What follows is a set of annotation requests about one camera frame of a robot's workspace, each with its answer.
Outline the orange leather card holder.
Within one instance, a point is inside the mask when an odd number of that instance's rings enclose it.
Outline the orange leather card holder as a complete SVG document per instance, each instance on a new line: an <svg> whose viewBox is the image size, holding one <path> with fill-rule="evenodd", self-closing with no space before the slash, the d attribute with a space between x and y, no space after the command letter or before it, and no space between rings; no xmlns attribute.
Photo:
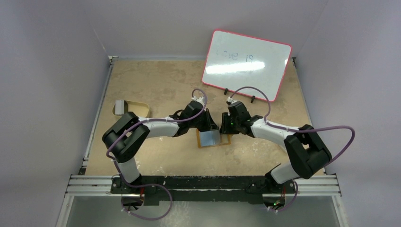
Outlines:
<svg viewBox="0 0 401 227"><path fill-rule="evenodd" d="M196 131L198 148L210 148L231 144L230 135L221 134L219 130L200 132Z"/></svg>

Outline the grey credit card stack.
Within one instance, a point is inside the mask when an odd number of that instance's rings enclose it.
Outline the grey credit card stack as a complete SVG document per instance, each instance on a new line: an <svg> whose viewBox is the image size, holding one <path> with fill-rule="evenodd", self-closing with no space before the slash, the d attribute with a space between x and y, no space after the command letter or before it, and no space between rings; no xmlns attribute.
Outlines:
<svg viewBox="0 0 401 227"><path fill-rule="evenodd" d="M114 106L114 114L117 116L122 116L125 114L125 101L116 100Z"/></svg>

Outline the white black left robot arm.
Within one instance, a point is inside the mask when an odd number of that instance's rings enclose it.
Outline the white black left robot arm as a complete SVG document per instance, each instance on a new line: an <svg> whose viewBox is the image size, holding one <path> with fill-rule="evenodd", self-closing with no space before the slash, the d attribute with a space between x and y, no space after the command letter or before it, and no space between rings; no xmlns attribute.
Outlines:
<svg viewBox="0 0 401 227"><path fill-rule="evenodd" d="M140 190L142 181L135 155L146 139L179 137L189 129L199 132L218 132L209 110L201 101L191 101L184 109L165 118L140 118L134 112L125 113L102 136L106 155L115 163L128 193Z"/></svg>

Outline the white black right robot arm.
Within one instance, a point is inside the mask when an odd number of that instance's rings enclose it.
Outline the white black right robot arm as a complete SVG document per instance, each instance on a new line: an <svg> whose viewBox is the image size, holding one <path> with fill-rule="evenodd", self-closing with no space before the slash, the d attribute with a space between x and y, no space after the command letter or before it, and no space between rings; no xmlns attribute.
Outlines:
<svg viewBox="0 0 401 227"><path fill-rule="evenodd" d="M222 114L220 133L243 134L274 142L285 148L289 161L266 174L265 185L278 192L284 183L296 178L309 179L332 160L332 155L311 125L300 128L266 123L262 116L251 116L240 101L229 99L228 112Z"/></svg>

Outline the pink framed whiteboard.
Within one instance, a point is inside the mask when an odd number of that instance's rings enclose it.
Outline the pink framed whiteboard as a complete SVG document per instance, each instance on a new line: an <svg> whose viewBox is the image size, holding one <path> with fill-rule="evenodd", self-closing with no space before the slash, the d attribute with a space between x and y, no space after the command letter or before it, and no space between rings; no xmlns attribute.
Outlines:
<svg viewBox="0 0 401 227"><path fill-rule="evenodd" d="M292 46L283 42L215 30L201 80L205 85L274 102L291 54Z"/></svg>

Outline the beige oval tray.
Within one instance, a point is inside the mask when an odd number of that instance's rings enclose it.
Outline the beige oval tray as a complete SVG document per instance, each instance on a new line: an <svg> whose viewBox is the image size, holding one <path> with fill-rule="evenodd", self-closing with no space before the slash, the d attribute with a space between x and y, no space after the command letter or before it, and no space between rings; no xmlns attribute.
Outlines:
<svg viewBox="0 0 401 227"><path fill-rule="evenodd" d="M129 100L124 100L125 101L125 113L127 112L134 112L138 117L149 117L150 116L150 107L148 104L143 103L143 102L136 102L136 101L129 101ZM117 116L114 114L114 106L112 109L112 113L114 116Z"/></svg>

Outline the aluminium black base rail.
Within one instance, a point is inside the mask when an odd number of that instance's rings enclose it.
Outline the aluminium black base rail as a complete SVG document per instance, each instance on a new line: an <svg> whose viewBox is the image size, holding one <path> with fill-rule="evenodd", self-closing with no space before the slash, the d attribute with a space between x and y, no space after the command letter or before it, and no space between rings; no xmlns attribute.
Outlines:
<svg viewBox="0 0 401 227"><path fill-rule="evenodd" d="M247 202L282 207L294 196L340 196L337 177L320 175L271 186L264 176L143 176L138 188L118 176L73 175L67 196L126 197L128 202L156 206L161 201Z"/></svg>

